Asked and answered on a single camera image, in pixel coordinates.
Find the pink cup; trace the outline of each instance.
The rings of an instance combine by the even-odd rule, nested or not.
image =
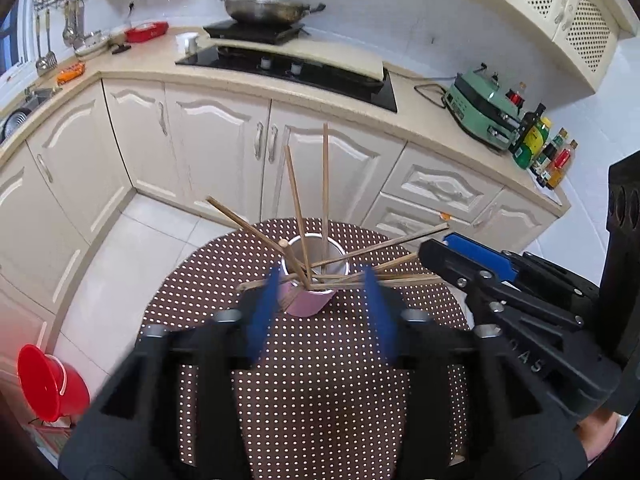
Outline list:
[[[322,260],[322,235],[318,233],[306,233],[306,250],[308,251],[309,260],[311,262],[318,262]],[[344,249],[340,247],[338,242],[329,238],[329,258],[336,258],[346,254]],[[300,236],[296,236],[289,241],[289,245],[293,249],[293,253],[297,259],[303,261],[302,256],[302,244],[300,243]],[[314,268],[315,272],[320,273],[320,268]],[[287,269],[287,264],[284,258],[280,261],[280,272],[283,275],[293,272]],[[326,274],[344,274],[349,273],[349,263],[347,261],[336,262],[326,266]],[[279,299],[283,300],[289,293],[293,292],[294,288],[301,286],[296,280],[283,283],[279,289]],[[286,309],[287,314],[297,317],[310,317],[315,316],[322,308],[329,303],[329,300],[334,296],[334,290],[320,290],[310,291],[302,290],[291,302]]]

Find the orange package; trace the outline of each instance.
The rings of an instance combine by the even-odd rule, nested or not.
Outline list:
[[[84,73],[84,63],[78,62],[67,68],[65,68],[62,72],[58,74],[56,78],[56,82],[59,85],[63,85],[64,83],[68,83],[69,81],[75,79],[78,76],[81,76]]]

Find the green appliance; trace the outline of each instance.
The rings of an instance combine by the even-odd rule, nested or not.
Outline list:
[[[518,108],[500,89],[497,75],[489,78],[473,70],[458,74],[442,101],[472,137],[500,151],[513,142],[520,125]]]

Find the round table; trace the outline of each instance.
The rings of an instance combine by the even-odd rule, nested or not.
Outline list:
[[[306,219],[306,232],[321,232],[319,219]],[[275,241],[298,234],[295,219],[274,219],[257,228]],[[331,222],[329,236],[347,252],[387,238],[350,224]],[[395,246],[352,261],[378,264],[408,254]],[[238,230],[195,251],[149,303],[140,334],[149,324],[175,329],[197,326],[238,301],[236,286],[265,277],[279,256]],[[419,262],[393,272],[424,272]],[[439,323],[468,330],[462,310],[443,285],[400,289],[406,304],[429,312]],[[196,464],[193,452],[196,367],[180,370],[180,456]],[[278,314],[258,364],[236,370],[233,382],[242,436],[254,478],[389,478],[402,439],[410,372],[382,362],[367,325],[360,290],[343,290],[316,316]],[[454,413],[451,457],[462,454],[465,434],[465,377],[449,368]]]

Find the red container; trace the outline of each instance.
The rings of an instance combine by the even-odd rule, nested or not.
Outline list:
[[[158,36],[164,36],[168,30],[167,22],[149,22],[126,30],[125,35],[127,43],[144,43]]]
[[[89,406],[89,391],[75,368],[37,346],[25,345],[20,350],[18,377],[31,409],[45,422],[81,415]]]

